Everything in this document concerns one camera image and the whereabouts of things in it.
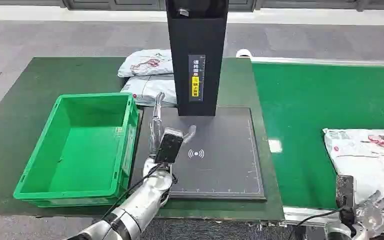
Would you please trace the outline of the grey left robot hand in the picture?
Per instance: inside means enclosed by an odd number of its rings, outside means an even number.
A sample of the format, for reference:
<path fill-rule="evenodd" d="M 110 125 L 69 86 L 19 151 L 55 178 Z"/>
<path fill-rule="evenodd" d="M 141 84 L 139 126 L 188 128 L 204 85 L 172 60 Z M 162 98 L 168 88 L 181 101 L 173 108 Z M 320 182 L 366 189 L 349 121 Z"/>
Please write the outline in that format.
<path fill-rule="evenodd" d="M 162 103 L 165 94 L 160 92 L 155 97 L 155 104 L 153 107 L 152 118 L 149 124 L 150 127 L 150 137 L 149 137 L 149 145 L 150 145 L 150 157 L 155 159 L 159 148 L 161 146 L 161 142 L 163 140 L 164 128 L 162 123 Z"/>

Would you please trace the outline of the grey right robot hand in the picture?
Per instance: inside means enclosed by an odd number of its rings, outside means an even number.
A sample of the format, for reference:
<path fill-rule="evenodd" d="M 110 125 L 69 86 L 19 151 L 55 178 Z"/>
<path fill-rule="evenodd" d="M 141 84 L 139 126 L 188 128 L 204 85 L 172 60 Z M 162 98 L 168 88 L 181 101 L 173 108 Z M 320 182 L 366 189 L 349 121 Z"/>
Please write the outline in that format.
<path fill-rule="evenodd" d="M 370 240 L 384 231 L 384 195 L 376 190 L 365 200 L 354 206 L 356 223 L 361 226 L 356 240 Z"/>

